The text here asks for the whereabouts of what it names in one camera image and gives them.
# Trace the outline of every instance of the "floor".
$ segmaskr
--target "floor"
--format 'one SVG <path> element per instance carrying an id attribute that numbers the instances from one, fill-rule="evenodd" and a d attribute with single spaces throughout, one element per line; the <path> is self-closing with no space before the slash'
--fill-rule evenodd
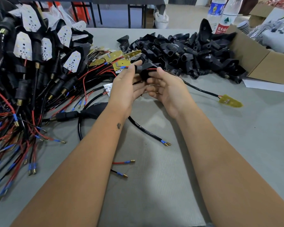
<path id="1" fill-rule="evenodd" d="M 65 10 L 71 9 L 70 2 L 62 2 Z M 128 12 L 127 5 L 100 5 L 103 25 L 100 24 L 97 5 L 93 5 L 96 25 L 99 28 L 128 28 Z M 198 29 L 200 22 L 206 18 L 208 7 L 193 6 L 193 5 L 166 5 L 166 13 L 169 16 L 168 28 L 171 29 Z M 141 28 L 142 10 L 130 10 L 131 28 Z M 235 24 L 248 20 L 249 17 L 239 15 Z M 88 27 L 94 27 L 92 20 Z"/>

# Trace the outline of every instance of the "plastic water bottle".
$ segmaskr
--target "plastic water bottle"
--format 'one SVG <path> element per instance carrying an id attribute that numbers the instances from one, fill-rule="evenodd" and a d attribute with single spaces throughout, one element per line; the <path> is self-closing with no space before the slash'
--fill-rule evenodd
<path id="1" fill-rule="evenodd" d="M 222 11 L 225 7 L 227 0 L 212 0 L 211 5 L 209 7 L 207 20 L 211 26 L 213 32 L 215 32 L 216 27 L 221 19 Z"/>
<path id="2" fill-rule="evenodd" d="M 241 9 L 243 0 L 229 0 L 226 4 L 220 23 L 216 28 L 216 34 L 225 33 L 228 27 L 235 21 Z"/>

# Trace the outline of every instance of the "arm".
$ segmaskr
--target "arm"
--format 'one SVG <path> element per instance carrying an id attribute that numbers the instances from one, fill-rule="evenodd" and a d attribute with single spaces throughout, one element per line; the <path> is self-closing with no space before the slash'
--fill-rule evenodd
<path id="1" fill-rule="evenodd" d="M 121 129 L 133 100 L 145 90 L 145 83 L 133 85 L 138 81 L 134 70 L 129 67 L 115 78 L 109 103 L 92 129 L 11 227 L 97 225 Z"/>
<path id="2" fill-rule="evenodd" d="M 183 81 L 160 68 L 150 76 L 157 86 L 147 91 L 176 119 L 215 226 L 284 226 L 284 201 L 216 130 Z"/>

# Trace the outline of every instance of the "forearm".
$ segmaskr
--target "forearm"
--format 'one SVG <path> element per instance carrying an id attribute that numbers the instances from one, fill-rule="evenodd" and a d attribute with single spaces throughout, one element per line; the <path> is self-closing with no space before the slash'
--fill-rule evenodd
<path id="1" fill-rule="evenodd" d="M 177 122 L 217 227 L 284 226 L 284 201 L 195 103 Z"/>
<path id="2" fill-rule="evenodd" d="M 11 226 L 96 226 L 124 120 L 107 107 Z"/>

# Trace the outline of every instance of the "bottle label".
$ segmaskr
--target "bottle label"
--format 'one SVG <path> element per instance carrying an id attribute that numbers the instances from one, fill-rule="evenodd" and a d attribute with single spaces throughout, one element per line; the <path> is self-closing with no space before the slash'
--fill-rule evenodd
<path id="1" fill-rule="evenodd" d="M 208 14 L 219 16 L 222 14 L 225 4 L 211 3 Z"/>
<path id="2" fill-rule="evenodd" d="M 221 21 L 217 26 L 216 34 L 225 33 L 228 27 L 235 21 L 237 15 L 222 14 Z"/>

